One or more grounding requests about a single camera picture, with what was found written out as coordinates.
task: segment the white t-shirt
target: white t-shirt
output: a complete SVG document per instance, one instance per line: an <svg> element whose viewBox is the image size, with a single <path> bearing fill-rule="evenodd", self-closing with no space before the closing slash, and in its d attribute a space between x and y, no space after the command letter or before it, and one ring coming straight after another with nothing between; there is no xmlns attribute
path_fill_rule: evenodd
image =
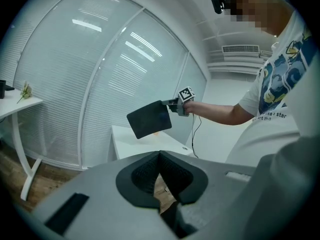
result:
<svg viewBox="0 0 320 240"><path fill-rule="evenodd" d="M272 56L239 102L255 118L226 163L257 166L261 157L275 154L299 138L298 127L286 106L286 95L308 70L317 49L309 29L295 11L273 45Z"/></svg>

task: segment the air vent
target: air vent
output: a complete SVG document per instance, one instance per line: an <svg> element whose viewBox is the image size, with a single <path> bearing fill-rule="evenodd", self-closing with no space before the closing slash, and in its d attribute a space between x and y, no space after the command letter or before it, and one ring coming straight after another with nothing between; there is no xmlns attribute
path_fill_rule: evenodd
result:
<svg viewBox="0 0 320 240"><path fill-rule="evenodd" d="M259 45L226 45L222 46L222 52L227 53L255 53L259 54Z"/></svg>

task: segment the white desk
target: white desk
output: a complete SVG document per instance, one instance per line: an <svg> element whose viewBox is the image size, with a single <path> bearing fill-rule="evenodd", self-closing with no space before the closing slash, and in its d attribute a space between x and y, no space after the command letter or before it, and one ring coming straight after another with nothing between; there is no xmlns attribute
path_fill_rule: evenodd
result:
<svg viewBox="0 0 320 240"><path fill-rule="evenodd" d="M186 156L193 156L192 149L160 131L137 139L134 131L128 127L112 126L112 141L117 159L131 157L152 151L172 151Z"/></svg>
<svg viewBox="0 0 320 240"><path fill-rule="evenodd" d="M37 105L43 102L43 100L36 97L30 97L20 100L17 104L18 100L21 98L20 92L21 91L17 89L5 92L4 99L0 99L0 120L8 117L9 121L11 122L13 144L21 165L27 174L20 197L23 200L27 200L29 188L42 160L38 158L33 167L30 167L20 139L18 112Z"/></svg>

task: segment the man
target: man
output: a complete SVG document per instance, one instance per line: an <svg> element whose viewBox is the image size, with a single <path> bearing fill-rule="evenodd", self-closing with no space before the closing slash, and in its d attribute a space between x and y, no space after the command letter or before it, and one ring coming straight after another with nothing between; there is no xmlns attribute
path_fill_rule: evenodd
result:
<svg viewBox="0 0 320 240"><path fill-rule="evenodd" d="M225 125L240 125L253 119L226 162L256 166L261 157L275 154L300 136L286 105L286 95L308 71L317 46L299 13L285 0L226 1L231 15L254 22L256 27L278 37L273 55L238 104L224 106L189 101L183 106L187 113Z"/></svg>

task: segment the wooden floor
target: wooden floor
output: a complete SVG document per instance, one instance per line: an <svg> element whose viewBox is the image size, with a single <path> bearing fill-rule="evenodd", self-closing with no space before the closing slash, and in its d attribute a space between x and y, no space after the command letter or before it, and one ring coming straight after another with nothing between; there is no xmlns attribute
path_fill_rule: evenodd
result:
<svg viewBox="0 0 320 240"><path fill-rule="evenodd" d="M27 159L32 167L35 160L29 157ZM29 212L31 212L33 208L52 191L70 181L80 173L80 171L62 169L42 162L34 176L28 192L27 201L23 201L20 198L20 194L27 175L20 164L16 151L6 144L2 144L0 146L1 180L9 191L12 201L18 203ZM168 209L175 201L172 194L169 191L165 191L166 187L167 186L163 179L158 177L155 183L154 197L160 201L161 213Z"/></svg>

